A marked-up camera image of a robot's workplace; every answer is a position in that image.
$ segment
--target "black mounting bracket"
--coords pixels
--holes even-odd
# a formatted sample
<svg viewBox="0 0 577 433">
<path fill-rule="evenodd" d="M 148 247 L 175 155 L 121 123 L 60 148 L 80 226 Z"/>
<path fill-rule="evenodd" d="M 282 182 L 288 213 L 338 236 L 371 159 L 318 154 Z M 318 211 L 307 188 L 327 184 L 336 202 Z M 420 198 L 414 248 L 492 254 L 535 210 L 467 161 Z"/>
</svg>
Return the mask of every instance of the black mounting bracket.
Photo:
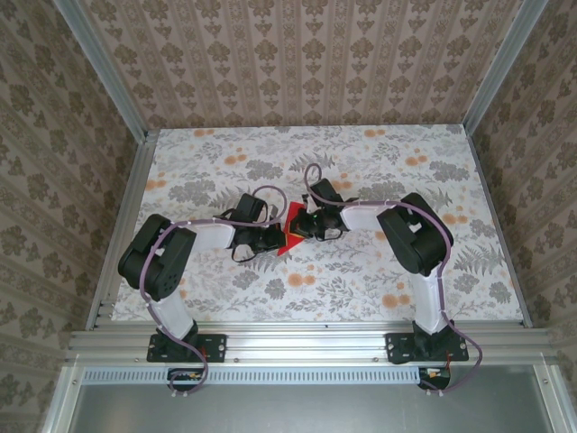
<svg viewBox="0 0 577 433">
<path fill-rule="evenodd" d="M 209 363 L 221 364 L 226 357 L 225 334 L 196 334 L 192 344 Z M 173 342 L 160 331 L 151 336 L 146 361 L 149 363 L 199 363 L 200 359 L 186 347 Z"/>
<path fill-rule="evenodd" d="M 385 348 L 389 362 L 469 361 L 469 352 L 464 338 L 449 326 L 429 335 L 413 322 L 414 332 L 385 335 Z"/>
</svg>

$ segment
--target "floral wallpaper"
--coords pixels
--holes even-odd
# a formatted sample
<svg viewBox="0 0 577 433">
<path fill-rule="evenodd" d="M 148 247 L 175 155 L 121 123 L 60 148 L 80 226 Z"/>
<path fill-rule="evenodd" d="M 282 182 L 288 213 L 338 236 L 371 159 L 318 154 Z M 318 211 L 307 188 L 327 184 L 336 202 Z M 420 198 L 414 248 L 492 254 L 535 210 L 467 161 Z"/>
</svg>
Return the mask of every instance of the floral wallpaper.
<svg viewBox="0 0 577 433">
<path fill-rule="evenodd" d="M 522 0 L 82 0 L 149 128 L 460 123 Z"/>
<path fill-rule="evenodd" d="M 448 313 L 460 320 L 522 318 L 507 263 L 463 127 L 278 126 L 163 130 L 138 216 L 206 218 L 260 185 L 301 202 L 305 167 L 318 162 L 343 198 L 399 199 L 415 191 L 451 229 L 445 271 Z M 258 193 L 282 207 L 274 191 Z M 201 321 L 411 320 L 413 287 L 382 231 L 302 242 L 287 253 L 234 263 L 231 251 L 193 253 L 179 285 Z M 125 281 L 115 320 L 149 320 Z"/>
<path fill-rule="evenodd" d="M 473 138 L 527 306 L 575 399 L 577 2 L 548 3 Z"/>
<path fill-rule="evenodd" d="M 135 150 L 52 1 L 0 2 L 0 430 L 41 426 Z"/>
</svg>

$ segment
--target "metal corner post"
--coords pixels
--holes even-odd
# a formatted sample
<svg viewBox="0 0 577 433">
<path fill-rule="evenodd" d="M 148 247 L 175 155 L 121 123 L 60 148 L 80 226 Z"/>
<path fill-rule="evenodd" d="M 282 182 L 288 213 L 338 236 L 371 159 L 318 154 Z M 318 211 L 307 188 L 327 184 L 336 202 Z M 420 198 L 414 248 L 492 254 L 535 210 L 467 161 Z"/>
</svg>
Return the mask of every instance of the metal corner post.
<svg viewBox="0 0 577 433">
<path fill-rule="evenodd" d="M 130 89 L 124 84 L 116 71 L 115 64 L 106 54 L 90 19 L 82 8 L 82 2 L 78 0 L 55 0 L 54 3 L 74 33 L 82 51 L 90 60 L 134 139 L 138 144 L 144 143 L 147 129 L 146 121 L 133 102 Z"/>
<path fill-rule="evenodd" d="M 577 431 L 577 416 L 559 365 L 543 361 L 533 368 L 554 433 Z"/>
<path fill-rule="evenodd" d="M 67 433 L 76 408 L 84 367 L 65 365 L 54 390 L 42 433 Z"/>
<path fill-rule="evenodd" d="M 507 35 L 463 119 L 463 126 L 468 135 L 472 135 L 479 126 L 483 115 L 497 95 L 499 87 L 513 66 L 513 62 L 546 5 L 547 0 L 526 0 L 519 8 L 515 20 L 508 29 Z"/>
<path fill-rule="evenodd" d="M 96 292 L 92 301 L 92 307 L 88 315 L 86 329 L 92 329 L 96 323 L 98 310 L 101 302 L 107 300 L 113 294 L 111 290 L 118 290 L 121 276 L 116 271 L 116 265 L 124 248 L 133 238 L 133 230 L 138 217 L 138 210 L 142 200 L 142 194 L 146 187 L 148 172 L 152 165 L 154 149 L 159 137 L 159 131 L 150 131 L 146 137 L 146 143 L 139 145 L 134 156 L 134 163 L 130 177 L 126 183 L 123 201 L 118 211 L 118 217 L 110 239 L 105 262 L 102 267 L 100 279 L 96 286 Z"/>
</svg>

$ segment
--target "table surface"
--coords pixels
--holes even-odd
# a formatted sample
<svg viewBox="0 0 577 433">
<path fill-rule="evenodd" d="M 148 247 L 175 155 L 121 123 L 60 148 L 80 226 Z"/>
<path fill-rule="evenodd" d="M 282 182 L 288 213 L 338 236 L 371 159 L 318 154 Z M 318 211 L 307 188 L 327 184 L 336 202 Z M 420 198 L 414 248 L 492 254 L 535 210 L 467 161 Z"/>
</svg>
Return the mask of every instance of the table surface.
<svg viewBox="0 0 577 433">
<path fill-rule="evenodd" d="M 447 309 L 460 320 L 521 320 L 509 268 L 481 179 L 460 125 L 323 126 L 163 130 L 136 231 L 152 213 L 203 218 L 234 207 L 260 185 L 291 201 L 303 172 L 319 163 L 344 199 L 422 195 L 453 233 L 444 273 Z M 274 192 L 261 197 L 281 208 Z M 201 321 L 382 321 L 414 317 L 408 273 L 383 233 L 305 241 L 288 253 L 237 264 L 230 250 L 191 254 L 179 285 Z M 125 281 L 116 320 L 148 320 Z"/>
</svg>

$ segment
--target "robotic arm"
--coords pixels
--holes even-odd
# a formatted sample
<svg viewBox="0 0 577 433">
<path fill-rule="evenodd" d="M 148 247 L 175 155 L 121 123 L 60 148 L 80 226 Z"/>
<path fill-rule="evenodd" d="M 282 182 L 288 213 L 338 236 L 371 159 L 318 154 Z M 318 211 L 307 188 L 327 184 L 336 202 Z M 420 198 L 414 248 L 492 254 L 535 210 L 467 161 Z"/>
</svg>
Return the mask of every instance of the robotic arm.
<svg viewBox="0 0 577 433">
<path fill-rule="evenodd" d="M 468 360 L 464 339 L 454 332 L 453 322 L 447 323 L 444 317 L 438 289 L 437 271 L 447 253 L 439 229 L 448 236 L 450 245 L 453 236 L 425 200 L 411 193 L 400 202 L 359 203 L 357 198 L 343 201 L 327 179 L 320 179 L 308 189 L 310 197 L 304 199 L 312 199 L 316 210 L 309 213 L 300 209 L 290 222 L 291 233 L 323 241 L 330 231 L 338 232 L 328 236 L 336 239 L 346 231 L 382 230 L 398 262 L 409 272 L 416 307 L 413 333 L 387 336 L 389 360 L 394 364 L 443 361 L 447 354 L 454 361 Z"/>
<path fill-rule="evenodd" d="M 198 344 L 197 323 L 188 314 L 177 290 L 192 253 L 215 248 L 232 249 L 235 260 L 236 248 L 240 245 L 247 245 L 252 250 L 254 255 L 251 258 L 285 245 L 280 223 L 255 223 L 265 207 L 268 209 L 263 200 L 243 194 L 236 208 L 208 222 L 190 225 L 190 229 L 174 228 L 162 241 L 159 246 L 163 250 L 162 255 L 156 253 L 152 256 L 144 288 L 150 297 L 147 306 L 168 333 L 192 346 Z M 238 226 L 235 223 L 255 226 Z M 144 262 L 153 245 L 170 225 L 171 222 L 164 216 L 149 216 L 121 257 L 118 272 L 134 289 L 140 288 Z"/>
</svg>

